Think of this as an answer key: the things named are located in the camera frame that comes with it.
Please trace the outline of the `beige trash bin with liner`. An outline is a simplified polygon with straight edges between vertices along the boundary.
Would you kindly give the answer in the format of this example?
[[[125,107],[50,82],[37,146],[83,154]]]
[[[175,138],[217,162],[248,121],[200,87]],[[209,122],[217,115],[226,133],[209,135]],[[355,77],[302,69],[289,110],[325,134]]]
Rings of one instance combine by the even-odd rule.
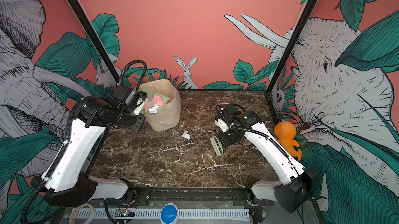
[[[161,132],[173,128],[179,123],[181,99],[178,90],[173,87],[169,80],[162,79],[148,82],[141,85],[139,89],[151,89],[170,98],[169,102],[163,107],[160,113],[156,115],[144,114],[145,122],[148,123],[154,131]]]

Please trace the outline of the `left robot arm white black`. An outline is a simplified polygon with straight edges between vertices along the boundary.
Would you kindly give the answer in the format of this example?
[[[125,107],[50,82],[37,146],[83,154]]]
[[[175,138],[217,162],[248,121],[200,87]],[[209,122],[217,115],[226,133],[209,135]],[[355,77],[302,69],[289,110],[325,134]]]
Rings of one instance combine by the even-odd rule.
[[[103,199],[116,205],[136,201],[135,186],[127,179],[103,179],[82,172],[95,144],[101,145],[108,131],[117,125],[138,132],[145,116],[141,110],[148,102],[145,92],[124,84],[112,95],[84,97],[69,114],[62,146],[42,176],[33,178],[34,190],[21,212],[20,222],[29,223],[28,212],[40,192],[50,206],[78,207],[90,200]]]

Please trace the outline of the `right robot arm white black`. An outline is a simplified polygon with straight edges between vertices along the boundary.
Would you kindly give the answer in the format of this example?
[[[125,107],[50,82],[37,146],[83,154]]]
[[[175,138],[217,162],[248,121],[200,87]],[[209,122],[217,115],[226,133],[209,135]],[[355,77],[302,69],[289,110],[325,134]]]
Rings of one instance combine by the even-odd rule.
[[[254,111],[234,103],[218,105],[216,113],[215,124],[221,130],[211,138],[216,154],[223,155],[225,147],[246,138],[278,176],[277,181],[260,180],[252,185],[251,191],[257,199],[276,201],[283,209],[293,213],[312,196],[312,184],[318,174],[299,162],[302,152],[294,135],[283,142],[282,135],[287,133],[284,131],[275,139]]]

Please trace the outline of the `light green hand brush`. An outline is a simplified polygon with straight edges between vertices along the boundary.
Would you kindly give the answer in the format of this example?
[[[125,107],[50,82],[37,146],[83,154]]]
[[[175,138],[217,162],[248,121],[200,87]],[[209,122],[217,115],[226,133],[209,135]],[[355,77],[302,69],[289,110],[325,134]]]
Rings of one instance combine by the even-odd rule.
[[[215,150],[217,156],[222,156],[224,154],[222,143],[220,142],[219,138],[216,136],[212,136],[210,138],[211,144]]]

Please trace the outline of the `light green dustpan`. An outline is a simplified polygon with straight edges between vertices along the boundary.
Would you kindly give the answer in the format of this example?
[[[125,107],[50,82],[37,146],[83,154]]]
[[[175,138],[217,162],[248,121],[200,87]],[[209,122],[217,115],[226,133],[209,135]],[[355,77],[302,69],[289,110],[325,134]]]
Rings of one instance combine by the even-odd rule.
[[[170,98],[162,95],[151,89],[141,89],[142,92],[147,94],[147,101],[141,113],[156,115],[161,112],[164,106],[169,102]]]

